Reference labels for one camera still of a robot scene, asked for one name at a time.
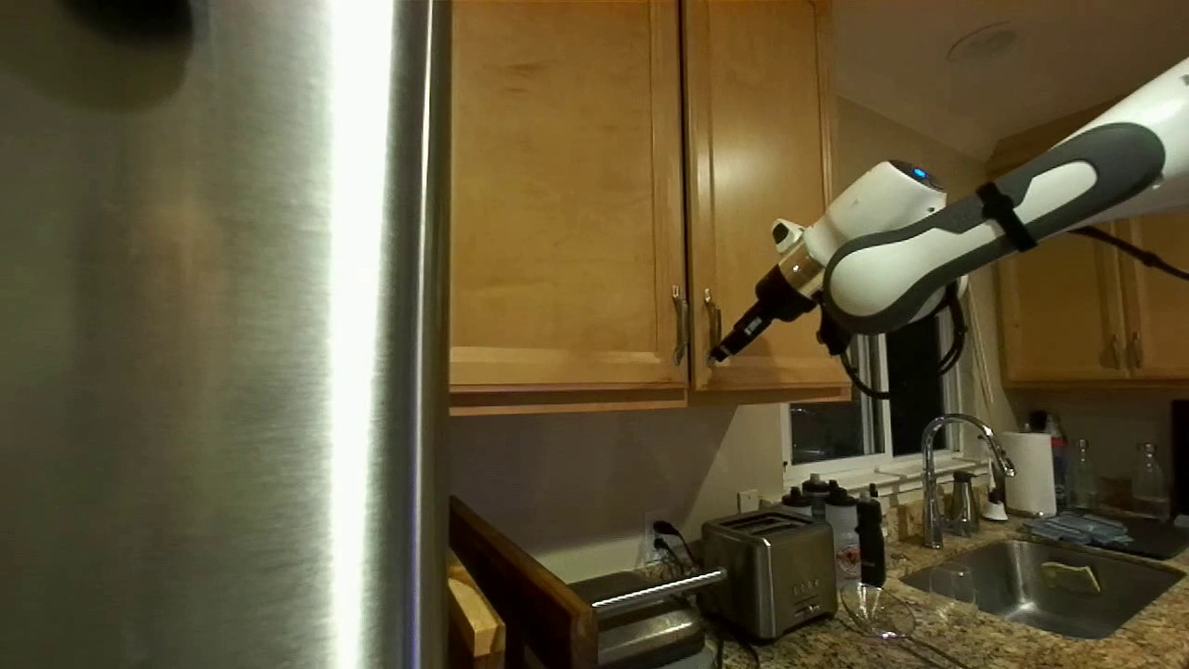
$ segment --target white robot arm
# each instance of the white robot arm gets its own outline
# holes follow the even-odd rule
[[[1189,60],[1037,161],[944,203],[929,170],[878,162],[811,221],[776,221],[776,267],[713,346],[727,360],[773,320],[822,304],[853,333],[915,322],[947,282],[1039,236],[1189,203]]]

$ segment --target stainless steel toaster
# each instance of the stainless steel toaster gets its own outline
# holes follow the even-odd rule
[[[752,640],[776,640],[837,612],[837,561],[830,522],[793,507],[758,507],[702,522],[706,567],[727,567],[706,588],[702,609]]]

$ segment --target cabinet handle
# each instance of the cabinet handle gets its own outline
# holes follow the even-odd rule
[[[680,297],[680,289],[674,287],[674,310],[676,310],[676,353],[674,353],[674,363],[680,367],[684,363],[684,353],[687,353],[687,346],[692,346],[692,310],[687,310],[687,304],[684,304],[684,297]]]
[[[702,292],[702,307],[706,307],[706,320],[710,320],[706,360],[710,360],[710,367],[713,367],[710,348],[722,341],[722,307],[716,307],[716,299],[710,297],[710,289]]]
[[[1120,360],[1122,360],[1122,346],[1120,346],[1116,333],[1107,333],[1107,341],[1103,341],[1103,367],[1122,367]]]
[[[1144,367],[1144,346],[1136,330],[1127,333],[1127,367]]]

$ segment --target refrigerator door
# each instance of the refrigerator door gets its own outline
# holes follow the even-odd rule
[[[0,3],[0,666],[442,666],[442,35]]]

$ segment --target faucet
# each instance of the faucet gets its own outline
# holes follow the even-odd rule
[[[1006,457],[1006,449],[997,441],[997,429],[971,416],[971,412],[940,412],[925,422],[923,429],[923,457],[925,457],[925,473],[923,473],[923,486],[925,486],[925,514],[923,514],[923,533],[925,533],[925,547],[940,547],[944,543],[944,498],[940,498],[940,486],[936,486],[936,464],[933,464],[933,437],[936,429],[944,429],[947,422],[973,422],[977,427],[977,441],[989,441],[991,449],[991,478],[997,486],[1002,489],[1002,478],[1015,476],[1015,459]]]

